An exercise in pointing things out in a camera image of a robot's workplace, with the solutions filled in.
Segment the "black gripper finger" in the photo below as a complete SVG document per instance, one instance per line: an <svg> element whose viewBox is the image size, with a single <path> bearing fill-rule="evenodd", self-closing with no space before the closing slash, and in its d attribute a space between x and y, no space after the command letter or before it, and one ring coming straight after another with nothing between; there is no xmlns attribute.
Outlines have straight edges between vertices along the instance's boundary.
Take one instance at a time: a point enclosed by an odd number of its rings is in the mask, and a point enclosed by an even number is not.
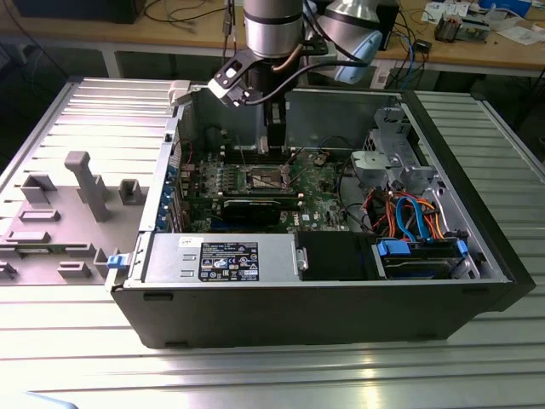
<svg viewBox="0 0 545 409"><path fill-rule="evenodd" d="M267 144L269 147L282 147L286 135L286 104L274 101L266 104Z"/></svg>

